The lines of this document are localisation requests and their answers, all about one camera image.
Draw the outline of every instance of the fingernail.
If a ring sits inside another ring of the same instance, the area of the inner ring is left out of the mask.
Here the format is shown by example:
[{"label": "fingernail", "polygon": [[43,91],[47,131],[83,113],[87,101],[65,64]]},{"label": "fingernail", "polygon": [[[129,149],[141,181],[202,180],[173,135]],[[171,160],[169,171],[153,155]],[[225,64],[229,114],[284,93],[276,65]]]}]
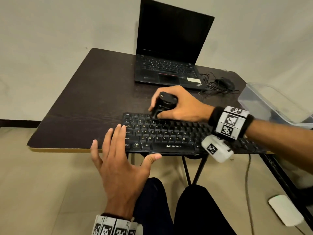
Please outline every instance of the fingernail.
[{"label": "fingernail", "polygon": [[154,156],[155,160],[158,160],[158,159],[160,159],[161,157],[162,157],[161,154],[156,154],[156,155]]}]

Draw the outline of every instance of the wall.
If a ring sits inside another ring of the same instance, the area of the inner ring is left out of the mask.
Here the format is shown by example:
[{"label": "wall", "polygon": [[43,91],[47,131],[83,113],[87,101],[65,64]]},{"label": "wall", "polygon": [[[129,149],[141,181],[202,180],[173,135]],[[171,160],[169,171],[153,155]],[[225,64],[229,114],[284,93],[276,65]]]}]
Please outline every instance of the wall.
[{"label": "wall", "polygon": [[[197,64],[313,111],[313,0],[158,0],[215,16]],[[2,0],[0,119],[42,120],[88,51],[134,54],[140,0]]]}]

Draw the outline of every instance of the floor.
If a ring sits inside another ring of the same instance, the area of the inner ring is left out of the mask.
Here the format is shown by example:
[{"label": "floor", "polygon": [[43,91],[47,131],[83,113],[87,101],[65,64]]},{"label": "floor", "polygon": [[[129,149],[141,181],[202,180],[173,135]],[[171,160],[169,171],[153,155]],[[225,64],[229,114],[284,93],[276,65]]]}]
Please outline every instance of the floor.
[{"label": "floor", "polygon": [[[35,129],[0,128],[0,234],[91,234],[106,196],[89,154],[34,153],[26,143]],[[135,155],[139,165],[143,157]],[[191,180],[200,160],[187,160]],[[245,198],[248,155],[225,163],[209,158],[198,184],[206,187],[235,232],[251,234]],[[186,187],[181,158],[163,157],[152,165],[151,177],[165,187],[171,215]],[[253,155],[248,181],[255,234],[301,235],[285,227],[267,204],[284,194],[258,155]],[[313,234],[304,222],[306,235]]]}]

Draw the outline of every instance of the black laptop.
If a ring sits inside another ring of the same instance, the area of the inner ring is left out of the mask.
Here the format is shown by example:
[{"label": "black laptop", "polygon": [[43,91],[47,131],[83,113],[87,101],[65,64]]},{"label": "black laptop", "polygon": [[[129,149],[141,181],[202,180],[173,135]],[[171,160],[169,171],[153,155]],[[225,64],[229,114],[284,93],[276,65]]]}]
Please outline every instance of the black laptop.
[{"label": "black laptop", "polygon": [[214,17],[141,0],[135,82],[205,90],[195,63]]}]

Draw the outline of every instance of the person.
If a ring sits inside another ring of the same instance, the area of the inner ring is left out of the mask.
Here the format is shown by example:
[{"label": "person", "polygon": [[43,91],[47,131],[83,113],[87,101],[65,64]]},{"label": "person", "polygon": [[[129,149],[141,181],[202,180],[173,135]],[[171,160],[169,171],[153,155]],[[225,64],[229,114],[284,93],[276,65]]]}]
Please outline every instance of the person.
[{"label": "person", "polygon": [[[161,91],[178,97],[173,110],[158,114],[160,119],[208,122],[214,107],[198,101],[181,86],[159,88],[151,99],[155,106]],[[98,142],[91,146],[92,160],[107,193],[105,213],[143,225],[143,233],[157,234],[236,234],[220,209],[202,186],[188,186],[178,200],[174,223],[170,217],[164,187],[157,178],[148,178],[151,165],[161,154],[146,156],[141,166],[131,165],[125,154],[125,126],[109,129],[98,153]],[[313,131],[299,127],[253,120],[245,135],[299,168],[313,174]]]}]

